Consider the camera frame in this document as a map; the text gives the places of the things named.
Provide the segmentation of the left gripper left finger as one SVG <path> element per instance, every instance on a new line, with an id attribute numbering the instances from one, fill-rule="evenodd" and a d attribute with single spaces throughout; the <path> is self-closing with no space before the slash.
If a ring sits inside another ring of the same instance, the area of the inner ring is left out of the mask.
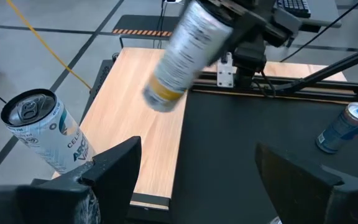
<path id="1" fill-rule="evenodd" d="M 123 223 L 137 182 L 141 138 L 38 185 L 0 185 L 0 223 Z"/>

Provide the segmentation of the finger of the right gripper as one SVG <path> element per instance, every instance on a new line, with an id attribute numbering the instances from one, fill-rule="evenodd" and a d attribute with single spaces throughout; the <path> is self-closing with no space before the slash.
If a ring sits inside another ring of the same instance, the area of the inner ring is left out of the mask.
<path id="1" fill-rule="evenodd" d="M 234 14 L 235 12 L 230 9 L 232 0 L 199 0 L 201 6 L 211 13 L 227 13 Z"/>
<path id="2" fill-rule="evenodd" d="M 260 24 L 256 22 L 240 22 L 234 25 L 232 33 L 219 46 L 213 54 L 211 63 L 216 62 L 224 52 L 235 49 L 240 43 L 246 40 L 254 39 L 260 29 Z"/>

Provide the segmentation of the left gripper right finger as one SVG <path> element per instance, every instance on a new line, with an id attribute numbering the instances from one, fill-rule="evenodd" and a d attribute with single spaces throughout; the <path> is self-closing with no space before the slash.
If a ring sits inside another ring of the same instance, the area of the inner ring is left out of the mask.
<path id="1" fill-rule="evenodd" d="M 358 223 L 358 177 L 258 143 L 255 163 L 272 223 Z"/>

